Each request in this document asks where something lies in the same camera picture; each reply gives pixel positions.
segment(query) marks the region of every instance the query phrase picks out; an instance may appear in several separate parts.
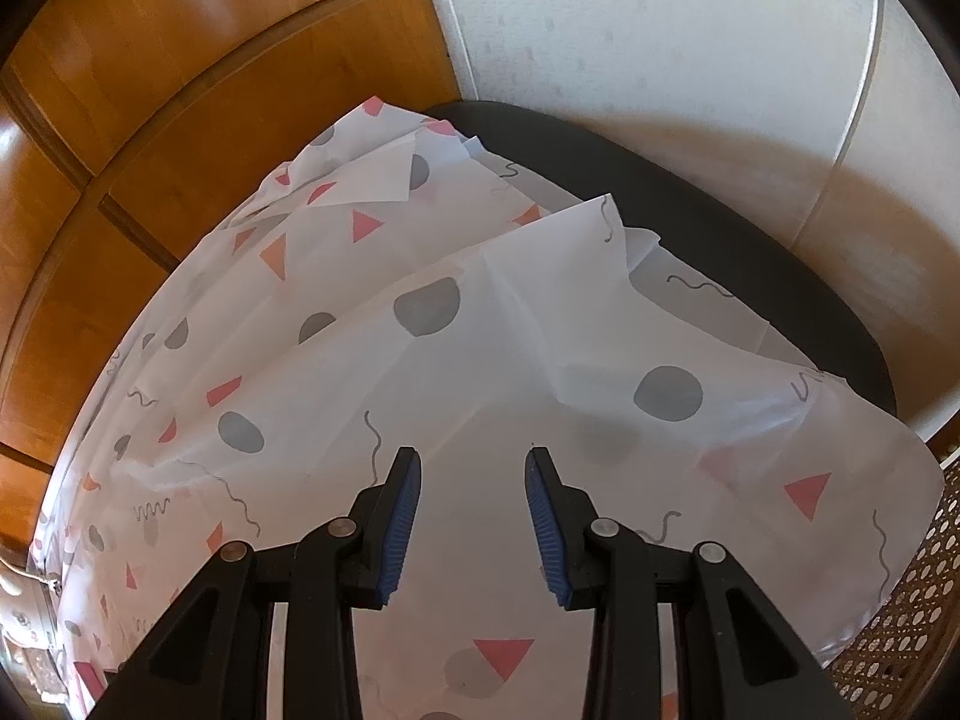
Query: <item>wooden cabinet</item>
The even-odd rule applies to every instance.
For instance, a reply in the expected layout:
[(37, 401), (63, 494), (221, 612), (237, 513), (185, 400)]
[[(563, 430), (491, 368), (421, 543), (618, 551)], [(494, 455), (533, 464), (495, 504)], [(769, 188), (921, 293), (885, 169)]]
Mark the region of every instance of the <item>wooden cabinet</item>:
[(166, 274), (99, 213), (80, 219), (22, 335), (0, 440), (54, 464), (86, 394)]
[(179, 258), (371, 95), (458, 97), (430, 0), (47, 1), (0, 71), (0, 541)]
[(0, 98), (0, 338), (6, 343), (34, 271), (70, 213), (73, 186)]
[(50, 477), (0, 455), (0, 544), (17, 552), (34, 537)]
[(49, 0), (11, 66), (61, 138), (100, 172), (184, 84), (320, 0)]
[(355, 0), (221, 80), (143, 148), (114, 199), (184, 257), (269, 170), (377, 93), (414, 109), (456, 95), (429, 0)]

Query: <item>gray squiggly line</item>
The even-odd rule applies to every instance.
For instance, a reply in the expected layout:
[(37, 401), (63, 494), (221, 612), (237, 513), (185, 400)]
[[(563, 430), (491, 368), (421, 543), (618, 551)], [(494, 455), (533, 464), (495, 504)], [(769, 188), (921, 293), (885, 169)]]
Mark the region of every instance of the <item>gray squiggly line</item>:
[(243, 498), (237, 498), (233, 494), (233, 491), (230, 489), (230, 485), (227, 483), (226, 479), (224, 479), (222, 476), (217, 476), (214, 473), (210, 473), (204, 466), (201, 466), (199, 463), (191, 463), (190, 461), (181, 460), (179, 458), (176, 459), (176, 462), (180, 463), (182, 466), (197, 466), (198, 469), (203, 471), (203, 473), (205, 473), (208, 476), (212, 476), (218, 482), (221, 482), (223, 486), (227, 488), (227, 496), (229, 497), (229, 499), (232, 500), (234, 503), (238, 503), (241, 506), (243, 506), (243, 518), (246, 519), (248, 523), (253, 525), (254, 528), (256, 528), (256, 537), (260, 538), (260, 523), (256, 522), (253, 519), (250, 519), (250, 511), (247, 509), (247, 501), (245, 501)]
[(160, 401), (158, 401), (156, 398), (153, 398), (152, 400), (148, 400), (146, 403), (144, 403), (144, 401), (143, 401), (143, 393), (142, 393), (139, 389), (135, 389), (133, 392), (128, 392), (128, 393), (127, 393), (127, 397), (133, 397), (134, 395), (136, 395), (136, 399), (140, 401), (140, 405), (143, 406), (144, 408), (146, 408), (147, 406), (152, 406), (152, 405), (154, 405), (155, 403), (160, 402)]
[(157, 518), (157, 514), (166, 514), (167, 504), (170, 503), (169, 498), (164, 498), (163, 501), (148, 501), (144, 506), (136, 507), (136, 521), (141, 522), (149, 517)]
[(660, 538), (653, 538), (653, 537), (652, 537), (649, 533), (647, 533), (646, 531), (641, 531), (640, 528), (637, 528), (637, 529), (634, 531), (634, 533), (636, 533), (637, 536), (643, 536), (644, 538), (647, 539), (647, 541), (649, 541), (649, 542), (652, 543), (652, 544), (662, 544), (662, 543), (664, 543), (664, 541), (666, 541), (666, 532), (667, 532), (667, 527), (668, 527), (668, 526), (667, 526), (667, 522), (669, 522), (670, 517), (683, 517), (683, 514), (681, 514), (680, 512), (673, 512), (673, 511), (666, 512), (666, 514), (664, 514), (664, 525), (662, 525), (662, 528), (664, 528), (664, 532), (661, 533), (661, 537), (660, 537)]
[(380, 482), (380, 477), (376, 473), (376, 453), (380, 451), (380, 447), (383, 446), (383, 437), (377, 432), (376, 427), (373, 427), (370, 423), (370, 412), (366, 410), (363, 412), (363, 420), (367, 423), (367, 427), (373, 430), (373, 435), (376, 436), (376, 446), (373, 447), (373, 452), (370, 456), (370, 465), (373, 469), (373, 484), (371, 487), (375, 487)]
[(387, 704), (383, 703), (383, 699), (380, 697), (380, 683), (378, 683), (377, 680), (375, 680), (373, 677), (371, 677), (368, 674), (363, 675), (363, 677), (361, 677), (360, 679), (366, 682), (368, 685), (372, 685), (373, 689), (376, 690), (376, 702), (378, 707), (383, 709), (384, 712), (389, 714), (390, 717), (392, 717), (394, 720), (400, 720), (400, 716), (396, 712), (394, 712), (392, 709), (390, 709), (390, 707), (388, 707)]
[(808, 379), (810, 381), (815, 381), (818, 384), (824, 383), (823, 379), (818, 379), (816, 376), (813, 376), (809, 373), (805, 373), (801, 371), (800, 381), (802, 381), (803, 386), (806, 387), (806, 390), (803, 392), (803, 394), (800, 394), (800, 388), (797, 385), (795, 385), (793, 382), (790, 382), (790, 386), (792, 386), (793, 391), (797, 394), (797, 397), (800, 399), (800, 403), (806, 403), (806, 401), (810, 398), (810, 382), (808, 381)]
[(112, 376), (117, 372), (117, 368), (120, 367), (120, 347), (117, 346), (116, 351), (110, 356), (110, 359), (107, 360), (107, 376)]
[(603, 240), (605, 244), (608, 244), (613, 240), (613, 225), (610, 223), (610, 220), (607, 218), (607, 201), (610, 200), (609, 197), (604, 197), (603, 202), (600, 203), (600, 215), (603, 217), (603, 221), (606, 221), (608, 228), (610, 228), (610, 234)]
[(877, 557), (880, 559), (880, 565), (883, 566), (883, 570), (887, 572), (886, 578), (883, 580), (883, 584), (880, 586), (880, 590), (877, 591), (877, 603), (879, 604), (883, 600), (883, 589), (887, 586), (888, 581), (890, 581), (890, 566), (887, 565), (886, 560), (883, 560), (883, 550), (887, 546), (887, 533), (880, 527), (880, 524), (877, 524), (877, 510), (874, 509), (874, 527), (877, 529), (877, 533), (880, 536), (883, 536), (883, 543), (880, 544), (880, 552), (877, 553)]
[(717, 290), (717, 292), (720, 293), (720, 295), (723, 295), (724, 298), (732, 298), (732, 297), (733, 297), (733, 295), (731, 295), (731, 294), (730, 294), (729, 292), (727, 292), (726, 290), (721, 290), (721, 289), (720, 289), (716, 284), (714, 284), (712, 281), (704, 281), (703, 284), (698, 284), (696, 287), (694, 287), (692, 284), (690, 284), (690, 282), (689, 282), (688, 280), (686, 280), (685, 278), (683, 278), (683, 276), (678, 276), (677, 274), (670, 274), (669, 276), (666, 277), (666, 283), (669, 284), (669, 283), (670, 283), (671, 281), (673, 281), (674, 279), (677, 279), (677, 281), (679, 281), (680, 283), (682, 283), (686, 288), (688, 288), (688, 289), (690, 289), (690, 290), (702, 290), (702, 288), (704, 288), (704, 287), (712, 287), (712, 288), (714, 288), (714, 290)]

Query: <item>wicker basket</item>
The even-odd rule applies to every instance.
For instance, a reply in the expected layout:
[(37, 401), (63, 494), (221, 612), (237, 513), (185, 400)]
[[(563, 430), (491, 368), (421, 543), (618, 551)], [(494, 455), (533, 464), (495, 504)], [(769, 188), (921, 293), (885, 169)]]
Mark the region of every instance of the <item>wicker basket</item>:
[(911, 717), (960, 637), (960, 466), (946, 479), (923, 545), (890, 600), (829, 667), (861, 720)]

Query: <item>pink triangle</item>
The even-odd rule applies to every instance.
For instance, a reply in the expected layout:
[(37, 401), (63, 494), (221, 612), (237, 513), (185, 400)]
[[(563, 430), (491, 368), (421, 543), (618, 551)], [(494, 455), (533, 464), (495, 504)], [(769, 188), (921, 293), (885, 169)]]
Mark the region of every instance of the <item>pink triangle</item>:
[(378, 218), (368, 217), (366, 214), (362, 214), (357, 210), (353, 211), (353, 242), (354, 244), (357, 241), (363, 240), (366, 238), (373, 230), (383, 226), (382, 221)]
[(260, 259), (263, 260), (270, 270), (273, 271), (280, 281), (286, 281), (286, 254), (287, 254), (287, 234), (283, 233), (275, 242), (270, 244), (265, 250), (260, 252)]
[(707, 451), (697, 464), (697, 469), (717, 480), (731, 492), (736, 490), (739, 477), (736, 473), (736, 450), (732, 446), (719, 446)]
[(808, 476), (806, 479), (784, 485), (784, 490), (790, 496), (790, 500), (797, 505), (797, 508), (803, 512), (803, 516), (810, 522), (813, 522), (813, 517), (817, 514), (817, 504), (820, 502), (820, 496), (824, 494), (824, 489), (827, 488), (827, 482), (831, 475), (822, 473), (818, 476)]
[(504, 680), (517, 670), (534, 640), (531, 638), (476, 638), (473, 640), (480, 654)]
[(237, 391), (241, 381), (243, 381), (243, 376), (237, 376), (235, 379), (230, 379), (228, 382), (224, 382), (222, 385), (215, 386), (206, 394), (206, 402), (208, 402), (211, 407), (216, 406), (229, 394), (233, 394), (235, 391)]
[(675, 691), (661, 698), (661, 720), (677, 720), (680, 710), (680, 696)]
[(86, 690), (88, 690), (90, 698), (94, 701), (99, 701), (100, 697), (104, 694), (104, 685), (100, 682), (100, 677), (96, 669), (93, 668), (93, 664), (88, 664), (85, 661), (74, 661), (73, 667), (77, 669), (77, 676), (83, 681), (83, 685), (86, 687)]
[(169, 443), (174, 440), (174, 437), (176, 437), (176, 418), (170, 420), (167, 429), (163, 431), (163, 435), (161, 435), (157, 441), (160, 443)]
[(206, 547), (210, 550), (212, 555), (216, 552), (224, 543), (224, 523), (222, 521), (217, 523), (217, 527), (213, 529), (213, 533), (210, 533), (206, 537)]
[(233, 239), (233, 250), (237, 251), (243, 244), (246, 244), (247, 239), (251, 237), (254, 231), (256, 231), (256, 227), (251, 227), (248, 230), (240, 230), (240, 232), (237, 233), (237, 237)]
[(337, 185), (336, 181), (330, 181), (328, 184), (320, 184), (314, 191), (311, 191), (310, 196), (306, 199), (306, 204), (311, 204), (315, 199), (318, 199), (325, 191), (333, 189)]
[(363, 110), (368, 116), (379, 116), (380, 111), (383, 110), (383, 104), (383, 100), (375, 95), (363, 104)]
[(438, 135), (459, 135), (456, 129), (454, 129), (453, 124), (450, 124), (446, 119), (443, 119), (441, 122), (430, 122), (426, 125), (426, 128), (431, 132), (436, 132)]

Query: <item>white sheet with shapes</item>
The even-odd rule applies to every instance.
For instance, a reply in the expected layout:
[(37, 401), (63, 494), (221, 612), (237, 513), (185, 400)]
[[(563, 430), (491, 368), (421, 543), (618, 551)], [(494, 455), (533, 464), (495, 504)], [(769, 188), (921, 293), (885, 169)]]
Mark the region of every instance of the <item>white sheet with shapes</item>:
[(424, 486), (400, 590), (355, 615), (373, 720), (580, 716), (592, 621), (539, 571), (531, 445), (650, 541), (726, 544), (821, 661), (883, 602), (943, 485), (916, 436), (609, 197), (528, 181), (534, 203), (485, 153), (368, 101), (131, 327), (32, 546), (64, 579), (75, 717), (221, 544), (298, 541), (402, 445)]

